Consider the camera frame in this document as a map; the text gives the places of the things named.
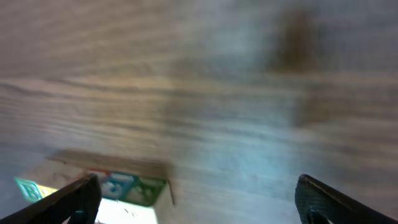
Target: box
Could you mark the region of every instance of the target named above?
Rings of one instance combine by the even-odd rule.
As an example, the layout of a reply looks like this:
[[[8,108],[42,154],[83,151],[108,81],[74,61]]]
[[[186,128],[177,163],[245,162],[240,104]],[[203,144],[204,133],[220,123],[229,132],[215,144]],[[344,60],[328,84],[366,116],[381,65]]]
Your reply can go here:
[[[173,203],[169,183],[164,179],[46,159],[15,181],[24,198],[36,202],[90,173],[98,176],[103,194],[96,223],[165,223]]]

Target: wood grain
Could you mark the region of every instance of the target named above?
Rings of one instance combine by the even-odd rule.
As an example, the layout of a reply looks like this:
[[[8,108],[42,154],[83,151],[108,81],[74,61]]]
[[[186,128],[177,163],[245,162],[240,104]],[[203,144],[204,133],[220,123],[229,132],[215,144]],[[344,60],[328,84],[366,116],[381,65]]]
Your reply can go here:
[[[2,217],[75,148],[170,164],[171,223],[298,223],[302,173],[398,218],[394,1],[0,5]]]

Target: small cardboard box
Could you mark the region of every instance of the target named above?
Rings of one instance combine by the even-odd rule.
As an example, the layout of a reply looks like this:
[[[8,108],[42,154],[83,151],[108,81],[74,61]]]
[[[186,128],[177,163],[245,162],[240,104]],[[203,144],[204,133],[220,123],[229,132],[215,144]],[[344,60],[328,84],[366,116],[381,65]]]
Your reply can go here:
[[[36,202],[90,173],[98,176],[103,194],[96,223],[165,222],[168,209],[173,206],[169,183],[166,180],[78,167],[46,159],[16,177],[15,181],[25,199]]]

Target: yellow label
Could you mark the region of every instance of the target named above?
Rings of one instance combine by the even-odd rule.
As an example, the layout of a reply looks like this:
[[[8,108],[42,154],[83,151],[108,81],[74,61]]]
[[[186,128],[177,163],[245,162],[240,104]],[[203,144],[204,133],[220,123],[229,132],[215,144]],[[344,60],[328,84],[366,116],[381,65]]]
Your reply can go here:
[[[54,189],[51,187],[45,187],[45,186],[41,186],[39,184],[37,184],[37,188],[39,189],[39,192],[41,194],[42,197],[47,197],[50,194],[56,192],[58,189]]]

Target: green label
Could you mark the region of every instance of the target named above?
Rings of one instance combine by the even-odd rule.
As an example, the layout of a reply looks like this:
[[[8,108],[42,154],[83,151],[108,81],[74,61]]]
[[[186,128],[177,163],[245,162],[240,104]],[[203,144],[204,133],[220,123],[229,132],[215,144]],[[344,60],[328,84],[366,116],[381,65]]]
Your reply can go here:
[[[18,178],[14,179],[26,200],[36,202],[42,198],[35,182]]]

